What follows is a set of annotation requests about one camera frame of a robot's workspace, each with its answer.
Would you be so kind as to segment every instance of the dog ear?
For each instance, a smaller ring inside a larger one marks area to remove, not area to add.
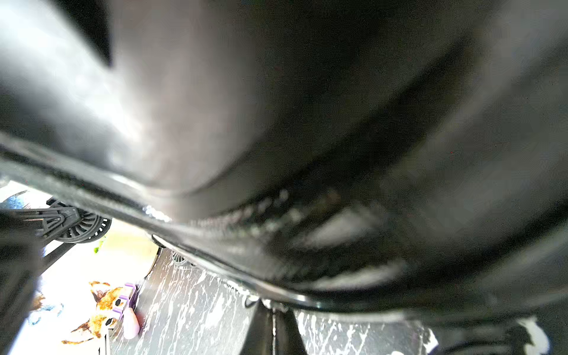
[[[61,340],[63,344],[80,344],[93,339],[90,329],[90,319],[71,331],[69,340]]]
[[[115,302],[119,299],[122,293],[123,287],[117,287],[110,291],[107,291],[100,301],[97,303],[97,312],[101,311],[112,311],[114,306],[118,306]]]
[[[93,298],[97,303],[99,303],[110,290],[110,284],[108,282],[92,281],[89,282],[89,284],[91,285],[91,293],[93,294]]]

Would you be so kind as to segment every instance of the floor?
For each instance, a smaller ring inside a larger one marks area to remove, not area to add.
[[[253,309],[219,278],[172,262],[163,249],[135,308],[138,338],[125,340],[120,326],[110,338],[112,355],[238,354]],[[338,323],[296,312],[308,354],[424,355],[428,332],[411,323]]]

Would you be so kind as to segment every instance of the black wheel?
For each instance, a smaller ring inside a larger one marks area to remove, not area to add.
[[[68,207],[67,204],[54,198],[48,200],[47,204],[50,207]],[[56,240],[63,243],[90,243],[102,238],[110,229],[112,219],[84,210],[79,210],[79,213],[81,214],[81,221]]]
[[[187,259],[185,259],[183,256],[179,255],[176,252],[172,252],[172,260],[174,261],[175,266],[184,266],[189,264]]]

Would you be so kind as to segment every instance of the pink object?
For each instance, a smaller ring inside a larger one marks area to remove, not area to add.
[[[122,330],[124,332],[125,339],[134,339],[138,332],[140,332],[140,325],[138,324],[138,318],[134,314],[134,310],[128,307],[122,313]]]
[[[112,305],[112,311],[117,314],[116,318],[118,320],[122,319],[122,313],[127,307],[135,306],[134,298],[136,295],[136,285],[133,283],[125,283],[121,293],[122,294],[118,296],[117,299],[117,301],[120,300],[120,302]]]

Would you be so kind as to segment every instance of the marble floor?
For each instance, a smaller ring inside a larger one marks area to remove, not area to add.
[[[138,338],[125,340],[118,326],[110,336],[112,355],[238,354],[253,309],[219,278],[189,264],[174,265],[163,249],[140,285]],[[310,355],[425,355],[429,332],[414,323],[343,323],[297,311]]]

